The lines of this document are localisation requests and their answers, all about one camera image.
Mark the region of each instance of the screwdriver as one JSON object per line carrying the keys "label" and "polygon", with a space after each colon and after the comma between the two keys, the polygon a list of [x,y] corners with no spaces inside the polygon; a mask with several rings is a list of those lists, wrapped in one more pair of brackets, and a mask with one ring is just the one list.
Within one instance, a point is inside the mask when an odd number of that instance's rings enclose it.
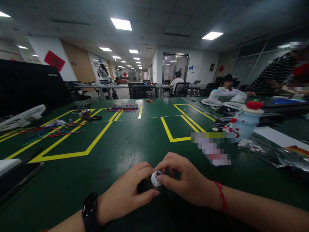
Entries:
{"label": "screwdriver", "polygon": [[151,101],[151,100],[149,100],[149,99],[146,99],[148,102],[152,102],[152,103],[154,103],[153,101]]}

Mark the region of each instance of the person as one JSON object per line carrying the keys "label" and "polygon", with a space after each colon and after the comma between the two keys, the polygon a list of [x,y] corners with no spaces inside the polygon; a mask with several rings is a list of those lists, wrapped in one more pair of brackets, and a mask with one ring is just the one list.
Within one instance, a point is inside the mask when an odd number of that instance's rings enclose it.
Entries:
{"label": "person", "polygon": [[170,97],[174,96],[175,88],[177,83],[183,83],[183,79],[181,79],[181,72],[177,71],[175,72],[175,79],[171,82],[170,88],[173,89],[173,92],[171,93]]}
{"label": "person", "polygon": [[[231,74],[226,75],[222,79],[222,81],[223,81],[223,86],[218,88],[220,96],[235,96],[239,93],[243,93],[242,91],[236,88],[234,89],[231,88],[234,83]],[[248,96],[256,96],[256,93],[250,92],[250,91],[245,92],[245,94],[247,94]]]}
{"label": "person", "polygon": [[297,65],[308,62],[306,43],[290,43],[290,52],[273,60],[263,72],[248,86],[250,91],[257,94],[270,95],[274,90],[282,89],[286,78]]}
{"label": "person", "polygon": [[[103,193],[98,198],[98,223],[102,226],[151,202],[159,191],[138,194],[137,186],[154,171],[166,173],[167,169],[172,176],[157,177],[166,188],[196,206],[221,210],[223,199],[217,184],[205,178],[187,158],[169,152],[155,168],[147,162],[134,165]],[[309,213],[304,210],[223,185],[222,193],[229,213],[259,231],[309,231]],[[85,231],[81,210],[50,230],[59,231]]]}

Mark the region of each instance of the doorway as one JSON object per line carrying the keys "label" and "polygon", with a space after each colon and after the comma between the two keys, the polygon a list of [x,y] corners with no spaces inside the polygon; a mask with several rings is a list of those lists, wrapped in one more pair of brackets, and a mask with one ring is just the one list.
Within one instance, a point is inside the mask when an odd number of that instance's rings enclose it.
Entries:
{"label": "doorway", "polygon": [[164,80],[172,82],[175,78],[175,72],[178,71],[181,73],[183,81],[186,82],[189,56],[189,54],[163,53],[162,83]]}

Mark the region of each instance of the red string bracelet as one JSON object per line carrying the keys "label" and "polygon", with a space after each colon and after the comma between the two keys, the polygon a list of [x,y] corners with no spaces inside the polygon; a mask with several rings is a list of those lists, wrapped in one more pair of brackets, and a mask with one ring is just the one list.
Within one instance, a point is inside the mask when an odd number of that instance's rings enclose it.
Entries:
{"label": "red string bracelet", "polygon": [[226,209],[226,212],[229,216],[229,222],[231,223],[232,226],[233,225],[233,221],[232,221],[232,217],[231,217],[231,214],[229,213],[229,207],[228,207],[228,203],[226,202],[225,200],[225,197],[224,197],[224,194],[222,192],[222,184],[219,182],[219,181],[215,181],[213,180],[213,182],[215,182],[215,184],[217,185],[219,191],[220,191],[220,195],[221,195],[221,199],[223,201],[223,204],[222,204],[222,209],[220,210],[221,213],[224,213],[225,209]]}

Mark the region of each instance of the paper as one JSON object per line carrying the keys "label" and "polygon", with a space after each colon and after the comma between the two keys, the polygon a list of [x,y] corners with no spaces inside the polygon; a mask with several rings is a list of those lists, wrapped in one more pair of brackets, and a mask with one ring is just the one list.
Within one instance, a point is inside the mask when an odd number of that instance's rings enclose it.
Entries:
{"label": "paper", "polygon": [[257,127],[254,129],[254,132],[274,142],[275,144],[281,147],[290,147],[290,146],[296,145],[299,148],[309,151],[309,145],[301,141],[298,141],[294,138],[291,138],[279,131],[271,129],[270,127]]}

